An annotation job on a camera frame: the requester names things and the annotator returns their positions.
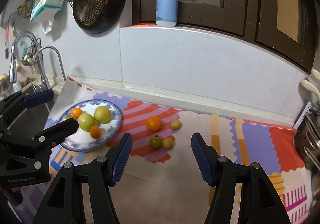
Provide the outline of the small orange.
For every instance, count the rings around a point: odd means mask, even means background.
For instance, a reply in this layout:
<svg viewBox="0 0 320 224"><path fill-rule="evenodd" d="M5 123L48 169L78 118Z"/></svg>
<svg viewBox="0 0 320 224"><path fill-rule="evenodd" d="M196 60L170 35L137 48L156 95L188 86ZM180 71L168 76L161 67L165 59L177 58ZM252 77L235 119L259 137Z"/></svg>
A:
<svg viewBox="0 0 320 224"><path fill-rule="evenodd" d="M73 108L71 111L71 115L75 118L79 118L82 113L83 113L83 111L81 108Z"/></svg>

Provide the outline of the green apple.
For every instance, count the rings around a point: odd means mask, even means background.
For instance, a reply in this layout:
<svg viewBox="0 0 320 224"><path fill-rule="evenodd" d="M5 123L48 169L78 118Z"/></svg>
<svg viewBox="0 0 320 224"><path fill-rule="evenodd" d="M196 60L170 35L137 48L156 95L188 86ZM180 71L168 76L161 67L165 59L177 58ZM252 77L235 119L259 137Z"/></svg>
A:
<svg viewBox="0 0 320 224"><path fill-rule="evenodd" d="M112 119L112 113L106 106L99 106L95 109L94 118L99 123L108 123Z"/></svg>
<svg viewBox="0 0 320 224"><path fill-rule="evenodd" d="M95 125L95 119L89 113L82 113L78 118L78 123L83 131L89 132L90 128Z"/></svg>

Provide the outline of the large front orange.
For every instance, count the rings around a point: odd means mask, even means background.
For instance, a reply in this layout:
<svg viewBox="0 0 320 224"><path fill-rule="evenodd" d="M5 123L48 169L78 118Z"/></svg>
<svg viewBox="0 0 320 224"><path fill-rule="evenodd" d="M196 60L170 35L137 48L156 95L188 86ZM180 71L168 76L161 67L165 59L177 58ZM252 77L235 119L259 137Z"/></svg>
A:
<svg viewBox="0 0 320 224"><path fill-rule="evenodd" d="M89 133L91 138L93 139L99 139L101 138L101 135L102 135L101 129L97 125L91 126L89 129Z"/></svg>

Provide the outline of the small yellow fruit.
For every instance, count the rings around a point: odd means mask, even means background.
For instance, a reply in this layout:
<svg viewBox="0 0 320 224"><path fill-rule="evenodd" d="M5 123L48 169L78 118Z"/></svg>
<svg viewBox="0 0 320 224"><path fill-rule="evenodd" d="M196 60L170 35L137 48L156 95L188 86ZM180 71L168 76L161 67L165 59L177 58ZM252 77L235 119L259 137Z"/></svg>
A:
<svg viewBox="0 0 320 224"><path fill-rule="evenodd" d="M173 149L174 146L175 146L175 141L173 139L167 137L162 140L162 147L164 149Z"/></svg>
<svg viewBox="0 0 320 224"><path fill-rule="evenodd" d="M182 127L182 123L180 120L176 119L171 122L170 127L173 130L179 130Z"/></svg>

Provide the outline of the steel sink basin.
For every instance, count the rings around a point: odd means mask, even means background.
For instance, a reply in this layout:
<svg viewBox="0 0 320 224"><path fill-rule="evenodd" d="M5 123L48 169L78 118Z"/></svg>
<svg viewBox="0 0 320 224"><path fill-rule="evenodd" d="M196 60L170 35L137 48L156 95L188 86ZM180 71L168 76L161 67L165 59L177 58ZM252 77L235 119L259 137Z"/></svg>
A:
<svg viewBox="0 0 320 224"><path fill-rule="evenodd" d="M23 109L10 124L5 124L3 101L9 97L9 95L10 93L1 96L1 137L3 137L4 134L8 134L24 139L33 139L35 134L44 129L49 113L58 95L54 94L52 101L33 108Z"/></svg>

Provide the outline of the blue rimmed white plate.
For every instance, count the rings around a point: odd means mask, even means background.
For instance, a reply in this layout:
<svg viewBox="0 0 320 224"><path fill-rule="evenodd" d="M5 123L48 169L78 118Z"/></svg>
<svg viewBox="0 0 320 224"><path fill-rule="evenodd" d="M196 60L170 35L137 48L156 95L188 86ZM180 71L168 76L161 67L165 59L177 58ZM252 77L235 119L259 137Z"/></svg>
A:
<svg viewBox="0 0 320 224"><path fill-rule="evenodd" d="M106 100L87 100L67 109L59 122L73 118L78 130L61 144L74 152L89 152L113 138L121 126L122 112L114 103Z"/></svg>

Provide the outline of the chrome pull-down faucet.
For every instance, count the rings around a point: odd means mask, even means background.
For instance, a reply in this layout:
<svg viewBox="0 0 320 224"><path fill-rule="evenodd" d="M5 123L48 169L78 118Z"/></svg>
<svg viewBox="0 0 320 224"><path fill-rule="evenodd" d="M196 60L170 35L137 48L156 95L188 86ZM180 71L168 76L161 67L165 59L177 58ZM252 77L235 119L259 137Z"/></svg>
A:
<svg viewBox="0 0 320 224"><path fill-rule="evenodd" d="M39 68L41 84L35 88L35 91L43 92L50 89L48 78L44 72L43 66L43 54L41 45L38 42L38 39L35 35L30 31L23 31L17 35L12 46L11 46L11 62L9 67L9 82L10 84L14 84L17 82L17 50L18 46L21 46L21 40L24 38L29 38L31 41L30 47L24 48L22 52L22 56L20 58L20 62L29 67L33 67L36 64Z"/></svg>

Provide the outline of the stacked steel pots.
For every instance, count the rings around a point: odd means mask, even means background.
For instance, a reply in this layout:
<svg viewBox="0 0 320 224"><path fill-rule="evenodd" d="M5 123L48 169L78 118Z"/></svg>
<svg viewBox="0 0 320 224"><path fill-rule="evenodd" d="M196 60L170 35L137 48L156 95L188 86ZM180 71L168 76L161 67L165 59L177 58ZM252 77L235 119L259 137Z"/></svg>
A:
<svg viewBox="0 0 320 224"><path fill-rule="evenodd" d="M315 200L319 200L319 121L317 115L306 113L297 128L293 143L299 156L311 171L311 190Z"/></svg>

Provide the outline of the colourful patterned table mat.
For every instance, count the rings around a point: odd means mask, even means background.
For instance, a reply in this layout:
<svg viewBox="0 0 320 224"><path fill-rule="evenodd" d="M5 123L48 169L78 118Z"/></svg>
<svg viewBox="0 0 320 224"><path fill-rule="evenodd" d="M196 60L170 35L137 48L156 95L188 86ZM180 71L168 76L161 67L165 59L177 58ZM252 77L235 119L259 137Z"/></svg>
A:
<svg viewBox="0 0 320 224"><path fill-rule="evenodd" d="M123 113L119 134L106 145L89 153L56 147L49 166L55 176L66 162L91 162L116 145L121 134L129 132L133 137L131 156L121 181L110 190L121 223L204 222L214 189L202 179L193 156L190 140L195 132L235 163L258 162L279 194L290 222L307 219L313 201L311 173L295 150L293 128L133 100L86 87L71 78L59 93L62 97L53 105L44 129L55 124L72 105L89 99L110 101ZM150 116L162 120L159 131L145 126ZM179 130L170 127L176 119L182 123ZM149 139L155 135L173 139L175 146L153 149Z"/></svg>

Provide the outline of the brass perforated strainer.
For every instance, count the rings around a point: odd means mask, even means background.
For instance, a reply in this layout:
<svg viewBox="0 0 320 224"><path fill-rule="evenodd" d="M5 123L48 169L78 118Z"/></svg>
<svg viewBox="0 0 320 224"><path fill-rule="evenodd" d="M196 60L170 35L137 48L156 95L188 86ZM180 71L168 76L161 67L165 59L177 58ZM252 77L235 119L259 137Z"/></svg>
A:
<svg viewBox="0 0 320 224"><path fill-rule="evenodd" d="M73 3L75 19L82 25L94 24L105 10L108 0L77 0Z"/></svg>

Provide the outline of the black frying pan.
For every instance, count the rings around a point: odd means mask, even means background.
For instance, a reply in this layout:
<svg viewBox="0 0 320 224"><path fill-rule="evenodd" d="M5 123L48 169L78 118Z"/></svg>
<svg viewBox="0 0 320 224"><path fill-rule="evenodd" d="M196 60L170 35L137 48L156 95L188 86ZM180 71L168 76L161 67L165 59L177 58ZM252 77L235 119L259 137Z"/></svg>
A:
<svg viewBox="0 0 320 224"><path fill-rule="evenodd" d="M77 25L88 34L101 34L114 26L121 16L126 0L108 0L100 18L92 25L85 26L74 19Z"/></svg>

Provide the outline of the blue soap pump bottle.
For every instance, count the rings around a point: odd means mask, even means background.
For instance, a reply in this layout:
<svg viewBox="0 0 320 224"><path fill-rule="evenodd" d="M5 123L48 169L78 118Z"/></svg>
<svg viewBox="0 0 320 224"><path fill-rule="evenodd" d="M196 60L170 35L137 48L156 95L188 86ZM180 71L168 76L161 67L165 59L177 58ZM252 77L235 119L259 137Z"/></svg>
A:
<svg viewBox="0 0 320 224"><path fill-rule="evenodd" d="M177 23L178 0L156 0L156 24L171 28Z"/></svg>

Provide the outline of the wall hook rack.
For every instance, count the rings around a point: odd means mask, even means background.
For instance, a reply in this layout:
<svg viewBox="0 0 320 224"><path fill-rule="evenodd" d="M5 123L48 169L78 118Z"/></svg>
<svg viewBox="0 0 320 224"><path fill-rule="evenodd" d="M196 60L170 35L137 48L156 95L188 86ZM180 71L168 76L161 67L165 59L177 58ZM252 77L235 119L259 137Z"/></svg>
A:
<svg viewBox="0 0 320 224"><path fill-rule="evenodd" d="M19 6L17 8L18 10L18 15L22 16L22 21L26 20L26 19L30 19L31 17L31 12L33 9L33 4L34 4L34 0L25 0L24 5L23 6Z"/></svg>

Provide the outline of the dark brown window frame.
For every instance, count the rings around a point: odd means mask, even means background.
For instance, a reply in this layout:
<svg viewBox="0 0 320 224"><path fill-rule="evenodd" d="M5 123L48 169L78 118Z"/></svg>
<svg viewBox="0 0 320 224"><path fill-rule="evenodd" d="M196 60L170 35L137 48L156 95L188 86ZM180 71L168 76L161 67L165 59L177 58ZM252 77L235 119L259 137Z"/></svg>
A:
<svg viewBox="0 0 320 224"><path fill-rule="evenodd" d="M239 38L306 73L319 41L319 0L178 0L179 25Z"/></svg>

